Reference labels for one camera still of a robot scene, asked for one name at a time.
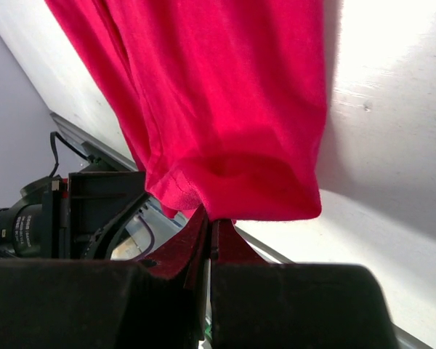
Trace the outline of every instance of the camera lens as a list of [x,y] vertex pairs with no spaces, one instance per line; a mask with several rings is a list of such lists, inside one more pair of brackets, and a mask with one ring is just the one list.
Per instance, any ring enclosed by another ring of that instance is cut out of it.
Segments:
[[13,223],[12,243],[20,257],[38,257],[41,251],[42,205],[30,205],[20,211]]
[[42,205],[0,209],[0,246],[11,244],[18,257],[39,257]]

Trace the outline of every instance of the white wall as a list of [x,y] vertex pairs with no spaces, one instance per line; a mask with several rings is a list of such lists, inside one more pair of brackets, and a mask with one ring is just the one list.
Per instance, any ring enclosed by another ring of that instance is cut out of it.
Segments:
[[[55,130],[49,109],[0,37],[0,207],[13,205],[24,185],[50,173],[49,133]],[[64,147],[59,154],[60,174],[80,169]]]
[[[366,265],[393,321],[436,348],[436,0],[325,6],[332,89],[318,169],[323,214],[239,225],[294,261]],[[129,156],[43,0],[0,0],[0,34],[52,110]]]

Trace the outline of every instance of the wire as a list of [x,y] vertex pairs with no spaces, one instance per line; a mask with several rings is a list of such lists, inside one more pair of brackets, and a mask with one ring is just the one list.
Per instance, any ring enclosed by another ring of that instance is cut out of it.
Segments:
[[145,229],[150,235],[150,244],[148,245],[147,249],[145,249],[144,252],[134,258],[134,260],[139,261],[143,260],[149,253],[152,252],[153,245],[155,245],[155,236],[153,235],[152,228],[147,224],[147,222],[145,222],[144,218],[140,214],[137,215],[137,218],[139,218],[140,222],[142,223],[142,225],[144,225]]
[[60,135],[58,132],[52,132],[50,134],[50,146],[52,147],[52,153],[53,153],[53,157],[55,159],[55,166],[53,167],[53,170],[50,172],[49,177],[55,176],[55,173],[57,173],[57,170],[58,170],[58,166],[60,165],[60,163],[58,162],[58,149],[57,149],[57,144],[56,144],[56,138],[61,143],[66,145],[70,150],[72,150],[75,154],[77,154],[79,157],[81,157],[82,159],[84,159],[86,161],[89,161],[89,157],[85,156],[83,153],[81,153],[76,148],[74,148],[65,138],[62,137],[62,135]]

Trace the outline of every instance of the red t-shirt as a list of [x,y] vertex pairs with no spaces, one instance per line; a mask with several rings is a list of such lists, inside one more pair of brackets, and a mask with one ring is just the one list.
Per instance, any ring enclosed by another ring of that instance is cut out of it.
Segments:
[[47,4],[169,213],[203,203],[213,220],[319,215],[322,1]]

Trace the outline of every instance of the gray wall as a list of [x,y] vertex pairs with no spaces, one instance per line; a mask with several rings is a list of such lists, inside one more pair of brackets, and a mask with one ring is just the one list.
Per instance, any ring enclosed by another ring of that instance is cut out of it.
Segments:
[[[0,207],[53,168],[49,133],[57,130],[49,110],[0,37]],[[77,171],[77,156],[58,144],[61,175]]]

